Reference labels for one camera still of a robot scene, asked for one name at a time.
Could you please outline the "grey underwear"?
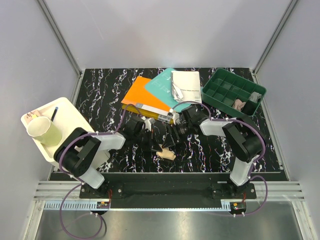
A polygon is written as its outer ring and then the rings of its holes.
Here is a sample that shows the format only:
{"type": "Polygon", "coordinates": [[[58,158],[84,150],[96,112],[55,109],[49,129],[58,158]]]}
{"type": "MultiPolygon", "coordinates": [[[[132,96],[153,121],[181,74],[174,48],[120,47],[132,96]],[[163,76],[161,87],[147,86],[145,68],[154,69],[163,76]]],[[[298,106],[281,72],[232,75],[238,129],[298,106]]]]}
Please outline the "grey underwear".
{"type": "Polygon", "coordinates": [[[248,100],[253,102],[253,103],[258,103],[262,98],[262,95],[258,92],[253,92],[251,93],[251,95],[249,96],[248,100]]]}

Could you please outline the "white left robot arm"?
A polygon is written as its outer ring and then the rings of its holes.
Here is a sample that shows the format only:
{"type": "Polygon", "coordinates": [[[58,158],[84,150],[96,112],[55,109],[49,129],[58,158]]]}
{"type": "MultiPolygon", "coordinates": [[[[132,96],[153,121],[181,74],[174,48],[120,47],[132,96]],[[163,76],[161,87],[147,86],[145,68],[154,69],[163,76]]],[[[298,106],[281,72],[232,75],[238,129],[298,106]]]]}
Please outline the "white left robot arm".
{"type": "Polygon", "coordinates": [[[53,155],[59,169],[90,185],[90,192],[97,198],[108,193],[105,178],[93,166],[99,153],[108,155],[110,150],[120,150],[137,144],[147,152],[162,152],[153,137],[154,118],[133,117],[116,132],[88,132],[77,127],[64,140],[53,155]]]}

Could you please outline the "beige underwear navy trim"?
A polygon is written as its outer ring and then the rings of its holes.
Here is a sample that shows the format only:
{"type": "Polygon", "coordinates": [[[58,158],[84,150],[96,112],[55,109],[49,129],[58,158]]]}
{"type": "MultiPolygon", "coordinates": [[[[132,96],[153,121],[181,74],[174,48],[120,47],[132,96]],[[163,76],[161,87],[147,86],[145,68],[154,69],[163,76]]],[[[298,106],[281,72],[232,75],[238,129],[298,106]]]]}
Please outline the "beige underwear navy trim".
{"type": "Polygon", "coordinates": [[[169,150],[169,148],[163,148],[162,151],[157,151],[156,155],[161,159],[166,159],[170,161],[174,161],[176,158],[175,153],[169,150]]]}

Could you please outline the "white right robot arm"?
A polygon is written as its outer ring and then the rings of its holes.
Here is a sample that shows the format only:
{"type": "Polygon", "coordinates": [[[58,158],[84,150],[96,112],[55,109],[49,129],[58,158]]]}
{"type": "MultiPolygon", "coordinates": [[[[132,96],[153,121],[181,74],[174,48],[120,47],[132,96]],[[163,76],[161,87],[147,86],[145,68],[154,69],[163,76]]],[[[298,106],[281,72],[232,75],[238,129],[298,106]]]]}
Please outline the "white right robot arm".
{"type": "Polygon", "coordinates": [[[190,105],[181,113],[170,109],[168,115],[173,124],[166,126],[163,147],[169,148],[182,142],[183,137],[196,134],[226,138],[235,162],[227,185],[228,195],[239,198],[250,181],[253,164],[266,152],[265,138],[247,115],[240,118],[214,119],[190,105]]]}

